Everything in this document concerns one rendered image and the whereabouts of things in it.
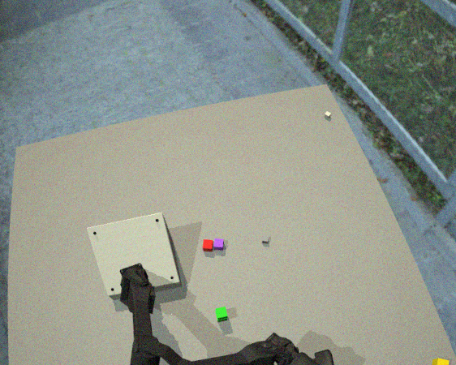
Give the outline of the purple block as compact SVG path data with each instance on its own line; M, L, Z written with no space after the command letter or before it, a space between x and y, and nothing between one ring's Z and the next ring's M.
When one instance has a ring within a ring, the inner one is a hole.
M223 250L223 245L224 245L224 239L219 239L219 238L214 239L214 245L213 245L214 250Z

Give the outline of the red block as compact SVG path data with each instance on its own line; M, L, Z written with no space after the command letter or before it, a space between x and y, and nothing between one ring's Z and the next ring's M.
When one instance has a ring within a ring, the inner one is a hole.
M213 250L213 240L204 239L203 248L204 248L204 251L212 251Z

